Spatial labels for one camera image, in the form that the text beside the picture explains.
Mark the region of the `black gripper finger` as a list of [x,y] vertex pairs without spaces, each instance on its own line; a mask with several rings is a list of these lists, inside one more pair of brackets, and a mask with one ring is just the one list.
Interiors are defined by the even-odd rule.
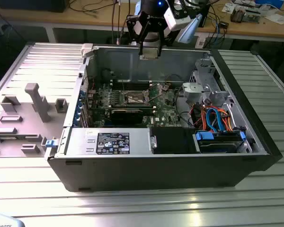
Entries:
[[[171,45],[170,30],[169,30],[168,24],[166,22],[158,23],[157,29],[158,29],[157,35],[158,35],[158,38],[159,38],[158,48],[157,48],[157,56],[160,57],[163,46],[170,46]],[[165,33],[164,33],[165,30],[168,31],[167,37],[165,37]]]
[[[129,37],[131,41],[134,41],[140,45],[139,46],[140,56],[143,54],[143,42],[149,32],[148,16],[149,16],[148,14],[139,14],[139,15],[134,15],[134,16],[128,16],[126,20],[128,33],[129,33]],[[137,34],[134,29],[134,26],[137,25],[138,22],[142,26],[139,34]]]

